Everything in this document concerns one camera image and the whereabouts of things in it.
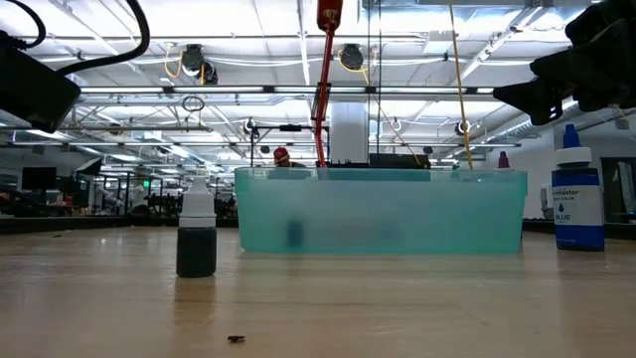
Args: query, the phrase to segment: ceiling beam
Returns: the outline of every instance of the ceiling beam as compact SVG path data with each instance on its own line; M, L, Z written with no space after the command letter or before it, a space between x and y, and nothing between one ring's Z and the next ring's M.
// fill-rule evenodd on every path
M534 18L534 15L541 11L540 8L524 8L509 24L506 26L506 30L499 34L497 39L492 43L487 43L477 54L468 62L467 66L464 66L459 73L459 78L461 80L465 80L470 74L472 74L480 65L482 65L486 60L488 60L493 53L499 49L508 39L510 39L513 34L517 31L517 25L521 25L525 27L529 21ZM447 86L456 86L457 85L457 77L454 80L448 82ZM417 114L413 116L411 119L411 123L406 123L402 126L402 128L397 132L398 134L402 134L407 131L414 122L418 122L420 118L424 115L426 110L433 104L433 101L426 102L418 111ZM393 140L398 140L398 135L394 136Z
M89 26L87 23L85 23L82 19L80 19L76 14L73 13L73 9L71 9L66 2L65 3L60 3L58 0L49 0L49 2L56 8L58 9L60 12L62 12L63 14L65 14L67 17L69 17L70 19L74 20L75 22L77 22L78 24L80 24L82 27L84 27L88 32L90 32L90 36L97 41L98 44L100 44L102 47L104 47L107 51L109 51L111 54L113 54L114 56L119 55L119 52L117 50L115 50L115 48L112 47L112 45L110 45L108 43L108 41L104 40L104 38L102 38L96 30L94 30L91 26ZM129 42L132 39L132 37L128 37L127 41ZM143 70L139 69L136 65L127 62L126 66L128 66L135 74L140 75L141 77L143 77L144 79L146 79L146 81L148 81L148 83L155 85L156 82L153 81L152 79L150 79L149 77L147 77Z

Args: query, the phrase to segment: fluorescent light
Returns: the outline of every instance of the fluorescent light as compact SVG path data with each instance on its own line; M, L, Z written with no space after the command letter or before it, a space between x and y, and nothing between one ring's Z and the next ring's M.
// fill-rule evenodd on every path
M378 145L378 143L374 140L374 141L370 141L369 142L369 146L376 146ZM380 142L380 146L389 146L389 147L401 147L404 146L402 143L386 143L386 142ZM407 143L406 146L430 146L433 148L458 148L461 146L461 144L457 144L457 143L419 143L419 142L414 142L414 143Z
M35 146L35 145L45 145L45 146L63 146L64 143L60 142L37 142L37 141L26 141L26 142L10 142L13 145L20 146Z
M514 148L519 147L521 144L519 143L497 143L497 144L471 144L470 149L474 148Z
M188 158L190 156L190 153L188 153L186 149L178 145L171 145L170 147L165 147L165 148L184 158Z
M275 87L275 92L294 92L294 93L315 93L316 88L312 87Z
M121 142L119 144L123 144L125 146L157 146L163 143L160 142Z
M575 104L576 104L576 100L571 100L571 101L569 101L569 102L567 102L567 103L564 103L564 104L561 106L561 108L562 108L563 110L566 110L566 109L568 109L568 108L570 108L570 107L574 106Z
M109 155L115 159L119 159L123 161L140 161L141 160L136 156L126 155L126 154L109 154Z
M159 87L81 88L82 93L163 93Z
M35 135L39 135L39 136L43 136L45 138L51 138L51 139L68 139L68 138L70 138L69 136L61 134L61 133L47 133L47 132L44 132L42 130L37 130L37 129L35 129L35 130L27 130L27 133L35 134Z
M99 172L99 175L102 176L126 176L127 174L124 172Z
M103 153L94 149L90 149L88 147L80 146L79 149L85 151L86 153L94 154L94 155L102 155Z
M173 83L170 79L168 78L161 78L159 79L159 81L161 82L167 82L168 84L170 84L170 86L175 86L175 83Z
M208 87L208 86L188 86L175 87L174 92L177 93L245 93L245 92L263 92L263 87Z
M71 142L68 143L68 145L74 145L74 146L117 146L118 143L106 143L106 142L95 142L95 143L82 143L82 142Z
M365 88L331 88L331 93L364 93Z
M456 88L379 88L382 93L458 93Z

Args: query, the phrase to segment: translucent plastic bin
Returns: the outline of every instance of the translucent plastic bin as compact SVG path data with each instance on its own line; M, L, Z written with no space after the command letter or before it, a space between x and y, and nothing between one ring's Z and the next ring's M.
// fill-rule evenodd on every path
M240 244L255 253L514 253L520 171L240 168Z

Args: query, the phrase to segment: person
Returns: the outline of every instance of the person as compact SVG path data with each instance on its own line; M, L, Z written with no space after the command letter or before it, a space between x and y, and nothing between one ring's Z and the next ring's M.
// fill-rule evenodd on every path
M289 152L283 147L274 150L274 164L279 168L305 168L304 165L289 160Z

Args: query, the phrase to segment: black equipment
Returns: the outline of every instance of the black equipment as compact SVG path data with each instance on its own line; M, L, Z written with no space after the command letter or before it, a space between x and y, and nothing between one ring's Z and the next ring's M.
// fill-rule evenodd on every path
M428 155L417 155L417 165L412 154L376 154L369 155L370 167L379 169L430 169Z
M136 0L126 0L137 21L141 41L134 50L107 58L77 62L53 71L23 53L40 45L47 36L42 19L18 0L6 0L23 9L38 26L38 38L31 44L0 30L0 109L6 110L34 128L53 133L80 97L80 88L67 79L72 73L130 61L148 49L150 30Z
M206 61L203 56L203 47L201 45L188 45L186 51L181 57L181 64L186 71L195 79L200 80L203 76L204 85L216 85L219 83L219 74L217 68L212 63Z
M78 169L74 170L76 174L97 176L101 171L101 158L90 159L88 162L82 164Z
M561 117L561 101L571 95L583 111L636 106L636 5L591 5L565 34L571 48L536 59L530 64L534 80L494 89L494 97L529 114L533 125Z
M358 44L346 44L340 55L340 62L342 66L349 70L357 71L362 68L362 63L365 59L360 52Z
M24 167L22 168L22 190L56 189L58 168Z

